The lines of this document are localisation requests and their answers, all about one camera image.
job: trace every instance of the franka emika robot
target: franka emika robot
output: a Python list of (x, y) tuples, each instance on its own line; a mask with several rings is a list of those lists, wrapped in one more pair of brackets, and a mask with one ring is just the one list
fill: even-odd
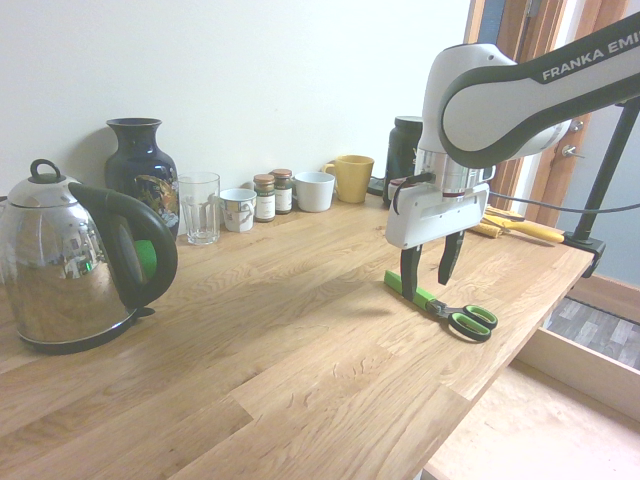
[(640, 13), (522, 64), (486, 44), (436, 57), (415, 175), (397, 189), (386, 229), (402, 249), (405, 298), (416, 292), (422, 244), (436, 238), (446, 237), (438, 281), (449, 280), (465, 229), (482, 220), (489, 169), (554, 145), (573, 117), (640, 101), (638, 47)]

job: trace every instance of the yellow tool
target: yellow tool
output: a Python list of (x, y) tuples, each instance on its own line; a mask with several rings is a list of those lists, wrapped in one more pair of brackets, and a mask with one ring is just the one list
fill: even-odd
[(492, 206), (487, 206), (482, 223), (471, 230), (492, 238), (498, 238), (504, 232), (516, 230), (548, 242), (562, 243), (564, 241), (564, 235), (561, 233), (535, 223), (525, 223), (524, 217), (521, 215)]
[(494, 215), (489, 215), (486, 213), (482, 218), (482, 222), (487, 222), (491, 225), (504, 228), (507, 231), (515, 230), (517, 232), (522, 232), (531, 237), (539, 238), (540, 240), (546, 240), (547, 242), (564, 242), (563, 234), (555, 232), (549, 228), (544, 228), (536, 223), (514, 222), (513, 220), (507, 220), (506, 218), (496, 217)]

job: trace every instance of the blue vase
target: blue vase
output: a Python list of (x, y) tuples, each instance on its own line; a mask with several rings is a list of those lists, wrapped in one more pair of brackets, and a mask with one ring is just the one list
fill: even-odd
[(180, 201), (178, 174), (172, 158), (158, 148), (156, 130), (162, 122), (154, 118), (119, 118), (107, 125), (118, 138), (118, 150), (105, 165), (107, 188), (137, 198), (164, 220), (178, 235)]

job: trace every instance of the drinking glass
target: drinking glass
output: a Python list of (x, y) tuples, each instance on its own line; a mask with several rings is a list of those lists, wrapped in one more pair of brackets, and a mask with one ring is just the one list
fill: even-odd
[(178, 182), (187, 240), (194, 245), (217, 242), (220, 238), (220, 176), (212, 172), (185, 173), (178, 176)]

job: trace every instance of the floor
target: floor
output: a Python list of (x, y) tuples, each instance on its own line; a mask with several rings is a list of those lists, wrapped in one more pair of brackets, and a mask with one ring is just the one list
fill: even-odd
[(640, 423), (515, 360), (427, 469), (423, 480), (638, 480)]
[(640, 325), (565, 298), (545, 327), (640, 370)]

